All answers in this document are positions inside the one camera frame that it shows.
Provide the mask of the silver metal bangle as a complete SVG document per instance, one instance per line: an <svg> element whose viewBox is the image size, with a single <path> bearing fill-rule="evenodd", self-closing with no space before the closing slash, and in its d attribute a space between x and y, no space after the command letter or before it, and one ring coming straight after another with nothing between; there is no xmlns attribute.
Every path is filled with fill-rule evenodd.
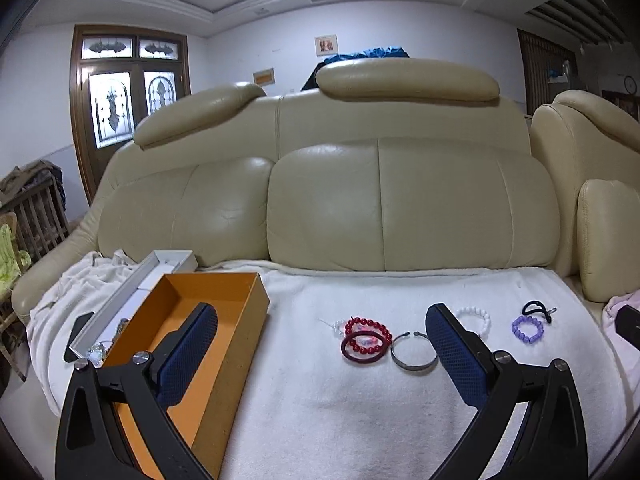
<svg viewBox="0 0 640 480"><path fill-rule="evenodd" d="M438 355L427 334L405 332L390 344L390 356L396 366L408 373L428 373L438 363Z"/></svg>

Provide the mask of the dark red bangle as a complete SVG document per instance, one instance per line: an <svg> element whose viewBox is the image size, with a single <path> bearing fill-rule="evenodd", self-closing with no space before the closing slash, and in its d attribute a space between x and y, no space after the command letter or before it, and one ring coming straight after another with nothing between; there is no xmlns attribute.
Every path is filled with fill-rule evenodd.
<svg viewBox="0 0 640 480"><path fill-rule="evenodd" d="M341 342L341 352L346 360L356 364L372 364L385 356L390 341L374 330L356 330L347 334Z"/></svg>

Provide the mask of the white long jewelry box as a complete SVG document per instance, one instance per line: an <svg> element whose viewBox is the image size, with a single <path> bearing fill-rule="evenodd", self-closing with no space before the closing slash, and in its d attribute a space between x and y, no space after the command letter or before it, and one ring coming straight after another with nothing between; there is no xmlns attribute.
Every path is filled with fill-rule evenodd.
<svg viewBox="0 0 640 480"><path fill-rule="evenodd" d="M190 250L154 250L139 263L134 272L116 289L76 339L75 350L82 358L100 367L116 338L165 274L191 273L198 267Z"/></svg>

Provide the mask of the pink towel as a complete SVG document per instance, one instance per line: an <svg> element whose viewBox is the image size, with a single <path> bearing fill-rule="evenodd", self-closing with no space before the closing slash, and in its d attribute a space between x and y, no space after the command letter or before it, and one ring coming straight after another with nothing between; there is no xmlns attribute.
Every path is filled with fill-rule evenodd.
<svg viewBox="0 0 640 480"><path fill-rule="evenodd" d="M639 292L613 297L602 312L602 327L611 341L628 380L639 396Z"/></svg>

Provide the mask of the black smartphone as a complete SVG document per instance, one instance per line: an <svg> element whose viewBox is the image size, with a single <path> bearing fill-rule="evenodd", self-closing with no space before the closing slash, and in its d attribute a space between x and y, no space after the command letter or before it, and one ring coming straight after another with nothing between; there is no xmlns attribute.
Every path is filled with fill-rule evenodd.
<svg viewBox="0 0 640 480"><path fill-rule="evenodd" d="M76 339L78 335L82 332L85 326L93 317L93 312L87 312L83 315L79 315L76 318L72 330L70 331L70 336L68 336L68 341L65 347L65 351L63 353L63 360L65 363L73 363L82 357L82 354L78 353L76 348Z"/></svg>

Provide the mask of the orange cardboard box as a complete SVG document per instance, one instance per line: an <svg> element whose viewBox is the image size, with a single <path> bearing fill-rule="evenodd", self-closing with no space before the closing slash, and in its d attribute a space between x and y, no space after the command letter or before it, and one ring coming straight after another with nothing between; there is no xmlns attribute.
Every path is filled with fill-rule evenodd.
<svg viewBox="0 0 640 480"><path fill-rule="evenodd" d="M116 339L104 365L122 365L137 351L155 350L201 302L215 309L217 333L201 358L193 351L180 352L182 368L198 368L181 401L168 408L168 416L196 458L217 478L267 317L269 297L259 275L164 275Z"/></svg>

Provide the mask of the wicker chair green cushion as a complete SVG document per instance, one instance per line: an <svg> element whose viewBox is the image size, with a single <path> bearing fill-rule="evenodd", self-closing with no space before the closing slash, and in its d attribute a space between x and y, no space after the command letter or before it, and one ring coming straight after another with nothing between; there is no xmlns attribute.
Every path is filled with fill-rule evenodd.
<svg viewBox="0 0 640 480"><path fill-rule="evenodd" d="M17 280L32 263L26 252L17 245L18 221L14 212L1 215L1 356L22 382L26 375L14 359L12 350L6 345L4 334L17 322L17 314L9 311L9 302Z"/></svg>

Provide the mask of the white fleece blanket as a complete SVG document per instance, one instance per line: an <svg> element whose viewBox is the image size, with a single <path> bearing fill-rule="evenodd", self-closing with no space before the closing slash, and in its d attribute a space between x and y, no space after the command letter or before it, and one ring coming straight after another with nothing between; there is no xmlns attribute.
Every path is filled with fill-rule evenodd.
<svg viewBox="0 0 640 480"><path fill-rule="evenodd" d="M390 343L424 325L441 302L489 348L526 364L563 359L597 465L637 407L608 337L555 273L539 268L427 273L296 271L229 262L269 297L222 462L221 479L422 479L454 447L474 411L445 370L408 373L388 348L372 364L341 352L374 330Z"/></svg>

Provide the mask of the beige leather sofa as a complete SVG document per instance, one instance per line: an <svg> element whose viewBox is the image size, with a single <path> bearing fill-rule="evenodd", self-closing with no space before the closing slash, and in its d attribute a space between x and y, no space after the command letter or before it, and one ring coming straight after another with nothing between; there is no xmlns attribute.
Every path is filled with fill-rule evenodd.
<svg viewBox="0 0 640 480"><path fill-rule="evenodd" d="M494 78L382 58L317 81L286 96L227 84L145 118L78 228L17 282L18 317L93 250L342 272L554 265L563 208Z"/></svg>

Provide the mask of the blue jacket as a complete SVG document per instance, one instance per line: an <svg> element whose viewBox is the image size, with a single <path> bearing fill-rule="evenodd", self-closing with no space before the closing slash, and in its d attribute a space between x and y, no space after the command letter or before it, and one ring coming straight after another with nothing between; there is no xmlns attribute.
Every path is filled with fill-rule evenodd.
<svg viewBox="0 0 640 480"><path fill-rule="evenodd" d="M352 60L364 60L365 58L408 58L408 53L402 47L387 47L387 48L373 48L366 49L352 53L337 53L325 58L322 62L318 63L314 70L311 72L309 78L304 83L302 91L318 89L317 74L324 66L329 64L352 61Z"/></svg>

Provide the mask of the wooden glass door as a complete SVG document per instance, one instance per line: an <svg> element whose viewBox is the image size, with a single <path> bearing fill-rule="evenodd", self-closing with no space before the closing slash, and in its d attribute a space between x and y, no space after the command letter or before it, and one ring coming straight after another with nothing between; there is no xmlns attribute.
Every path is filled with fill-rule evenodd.
<svg viewBox="0 0 640 480"><path fill-rule="evenodd" d="M191 93L188 38L124 25L77 25L70 51L70 124L88 200L145 117Z"/></svg>

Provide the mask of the wall clock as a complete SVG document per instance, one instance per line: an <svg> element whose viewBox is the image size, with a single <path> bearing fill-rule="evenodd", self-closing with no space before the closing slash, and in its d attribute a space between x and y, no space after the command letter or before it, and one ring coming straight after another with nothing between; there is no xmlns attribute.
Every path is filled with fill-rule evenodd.
<svg viewBox="0 0 640 480"><path fill-rule="evenodd" d="M634 96L637 93L638 84L637 84L637 81L634 79L633 76L626 75L624 77L624 88L625 88L625 91L628 94L631 94L632 96Z"/></svg>

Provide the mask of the wall picture frame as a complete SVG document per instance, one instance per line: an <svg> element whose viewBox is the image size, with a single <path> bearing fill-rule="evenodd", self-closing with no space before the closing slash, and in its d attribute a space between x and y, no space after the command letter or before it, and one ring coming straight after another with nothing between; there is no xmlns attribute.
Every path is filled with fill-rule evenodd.
<svg viewBox="0 0 640 480"><path fill-rule="evenodd" d="M336 35L319 36L314 38L314 47L317 56L329 56L337 54L338 44Z"/></svg>

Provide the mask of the orange wall sign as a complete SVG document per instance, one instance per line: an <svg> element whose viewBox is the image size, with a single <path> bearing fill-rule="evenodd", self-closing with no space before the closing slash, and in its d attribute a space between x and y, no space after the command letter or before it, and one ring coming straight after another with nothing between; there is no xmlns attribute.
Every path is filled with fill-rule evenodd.
<svg viewBox="0 0 640 480"><path fill-rule="evenodd" d="M253 74L253 82L254 84L258 84L258 86L270 86L270 84L274 84L276 82L276 77L274 76L274 69L268 68L268 70L260 70L259 72L255 72Z"/></svg>

